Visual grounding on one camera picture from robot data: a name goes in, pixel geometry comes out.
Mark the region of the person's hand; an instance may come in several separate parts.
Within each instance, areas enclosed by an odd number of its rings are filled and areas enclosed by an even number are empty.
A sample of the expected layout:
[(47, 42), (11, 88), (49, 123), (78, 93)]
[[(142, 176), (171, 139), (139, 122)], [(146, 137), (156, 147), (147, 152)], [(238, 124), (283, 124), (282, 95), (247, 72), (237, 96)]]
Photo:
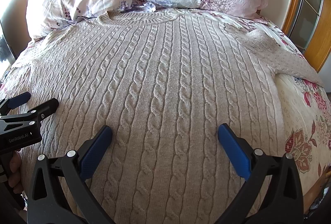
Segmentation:
[(20, 194), (24, 191), (24, 187), (21, 182), (21, 157), (17, 151), (13, 152), (13, 156), (10, 161), (10, 170), (12, 172), (8, 179), (9, 186), (13, 189), (15, 194)]

